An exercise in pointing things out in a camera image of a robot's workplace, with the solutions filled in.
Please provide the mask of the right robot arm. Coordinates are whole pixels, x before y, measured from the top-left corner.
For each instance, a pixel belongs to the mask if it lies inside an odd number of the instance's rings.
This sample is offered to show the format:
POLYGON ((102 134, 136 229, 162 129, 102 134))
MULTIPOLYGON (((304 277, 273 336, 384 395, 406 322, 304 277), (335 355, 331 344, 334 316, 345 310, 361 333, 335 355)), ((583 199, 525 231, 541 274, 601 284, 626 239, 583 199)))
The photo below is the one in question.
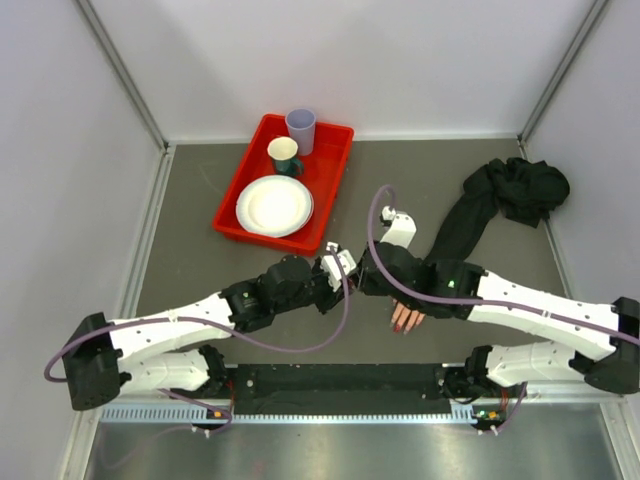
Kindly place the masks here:
POLYGON ((518 285, 464 261, 426 263, 387 242, 370 242, 359 269, 360 288, 367 295, 390 295, 435 318, 499 325, 537 337, 527 345, 475 348, 465 362, 465 374, 478 395, 543 381, 583 381, 618 395, 639 390, 635 300, 572 300, 518 285))

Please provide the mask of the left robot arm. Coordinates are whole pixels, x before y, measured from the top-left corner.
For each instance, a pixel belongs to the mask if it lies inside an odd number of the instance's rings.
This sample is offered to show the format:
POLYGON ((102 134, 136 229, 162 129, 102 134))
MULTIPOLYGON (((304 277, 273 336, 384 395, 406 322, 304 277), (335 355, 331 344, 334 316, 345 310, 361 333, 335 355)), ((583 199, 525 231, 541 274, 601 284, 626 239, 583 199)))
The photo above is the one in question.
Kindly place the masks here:
POLYGON ((62 356, 71 406, 86 411, 159 389, 216 396, 227 374, 210 342, 266 328, 277 315, 308 306, 326 313, 348 293, 355 271, 348 251, 313 263, 288 255, 256 278, 183 307, 132 319, 88 315, 62 356))

